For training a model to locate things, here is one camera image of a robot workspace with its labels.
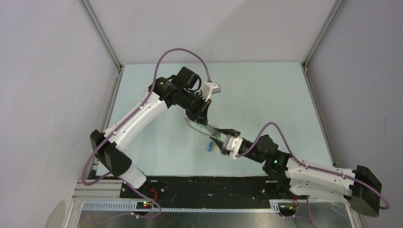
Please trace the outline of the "large grey keyring with keys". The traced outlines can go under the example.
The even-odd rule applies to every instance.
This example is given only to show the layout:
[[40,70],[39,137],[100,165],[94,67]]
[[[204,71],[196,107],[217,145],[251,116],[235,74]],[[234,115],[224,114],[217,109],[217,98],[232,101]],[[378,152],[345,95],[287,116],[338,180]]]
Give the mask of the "large grey keyring with keys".
[[[201,125],[201,124],[195,123],[195,122],[191,121],[188,117],[185,117],[184,120],[185,120],[186,125],[187,125],[188,127],[190,127],[191,129],[195,130],[196,132],[198,132],[198,133],[200,133],[200,134],[202,134],[202,135],[204,135],[204,136],[208,136],[209,138],[210,138],[210,137],[214,137],[214,136],[213,136],[213,133],[210,133],[210,132],[208,132],[206,129],[204,129],[205,125]],[[211,143],[211,141],[209,142],[209,144],[208,144],[208,146],[207,146],[207,151],[208,151],[208,152],[211,152],[211,151],[210,151],[210,143]]]

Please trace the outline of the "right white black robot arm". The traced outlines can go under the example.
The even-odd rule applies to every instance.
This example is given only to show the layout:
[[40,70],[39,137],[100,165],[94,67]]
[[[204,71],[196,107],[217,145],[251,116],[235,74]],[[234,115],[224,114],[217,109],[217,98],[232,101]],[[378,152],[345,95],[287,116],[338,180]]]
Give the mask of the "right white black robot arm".
[[281,198],[311,196],[347,202],[359,214],[379,216],[382,184],[369,168],[343,169],[297,161],[279,150],[267,134],[253,143],[234,129],[214,127],[213,133],[210,138],[223,155],[236,159],[244,152],[246,158],[261,163],[263,171],[276,180],[275,191]]

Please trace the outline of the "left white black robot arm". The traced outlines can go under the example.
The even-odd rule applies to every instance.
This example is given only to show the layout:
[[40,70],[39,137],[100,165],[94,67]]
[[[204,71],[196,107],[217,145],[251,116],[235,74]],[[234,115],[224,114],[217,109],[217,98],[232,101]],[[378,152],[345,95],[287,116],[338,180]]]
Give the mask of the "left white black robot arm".
[[150,184],[146,182],[146,176],[124,153],[128,145],[154,118],[172,105],[184,109],[190,121],[207,125],[211,96],[220,92],[218,83],[203,83],[199,75],[185,66],[169,78],[156,78],[143,99],[119,122],[103,132],[94,130],[90,134],[95,157],[109,174],[129,183],[137,197],[148,196]]

